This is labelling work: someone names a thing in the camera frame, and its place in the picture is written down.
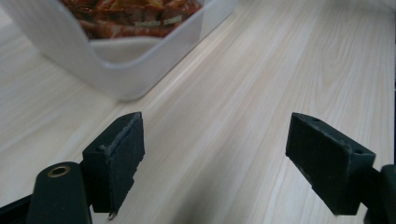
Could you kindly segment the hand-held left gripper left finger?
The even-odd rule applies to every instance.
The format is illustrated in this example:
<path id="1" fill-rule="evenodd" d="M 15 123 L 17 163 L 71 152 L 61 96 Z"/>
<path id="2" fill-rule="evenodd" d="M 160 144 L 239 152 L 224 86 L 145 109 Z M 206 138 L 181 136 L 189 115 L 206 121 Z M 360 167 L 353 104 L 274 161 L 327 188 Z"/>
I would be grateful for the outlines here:
<path id="1" fill-rule="evenodd" d="M 116 215 L 145 155 L 141 112 L 115 119 L 82 152 L 82 171 L 95 213 Z"/>

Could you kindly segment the red printed snack packet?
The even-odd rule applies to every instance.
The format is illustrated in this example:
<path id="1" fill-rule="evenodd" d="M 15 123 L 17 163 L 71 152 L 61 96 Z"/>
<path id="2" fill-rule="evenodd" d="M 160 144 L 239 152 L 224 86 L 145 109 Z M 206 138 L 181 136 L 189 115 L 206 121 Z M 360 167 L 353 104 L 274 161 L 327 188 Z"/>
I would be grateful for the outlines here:
<path id="1" fill-rule="evenodd" d="M 59 0 L 89 39 L 166 37 L 202 8 L 198 0 Z"/>

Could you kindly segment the white translucent plastic container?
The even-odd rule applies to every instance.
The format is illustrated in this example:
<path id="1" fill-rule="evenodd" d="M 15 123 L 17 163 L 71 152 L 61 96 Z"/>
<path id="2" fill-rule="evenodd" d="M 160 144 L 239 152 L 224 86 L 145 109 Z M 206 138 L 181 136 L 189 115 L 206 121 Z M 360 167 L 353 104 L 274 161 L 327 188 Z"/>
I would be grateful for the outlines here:
<path id="1" fill-rule="evenodd" d="M 122 101 L 148 92 L 237 7 L 238 0 L 198 0 L 202 8 L 164 38 L 89 40 L 58 0 L 0 0 L 45 56 Z"/>

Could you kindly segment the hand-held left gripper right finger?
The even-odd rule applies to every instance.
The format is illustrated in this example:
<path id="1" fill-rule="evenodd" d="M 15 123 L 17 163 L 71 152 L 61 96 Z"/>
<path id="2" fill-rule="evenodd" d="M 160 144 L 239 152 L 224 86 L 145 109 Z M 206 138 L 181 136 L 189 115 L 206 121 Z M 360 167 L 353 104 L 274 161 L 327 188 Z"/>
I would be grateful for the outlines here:
<path id="1" fill-rule="evenodd" d="M 320 119 L 293 113 L 286 156 L 333 214 L 358 212 L 358 185 L 373 167 L 374 152 Z"/>

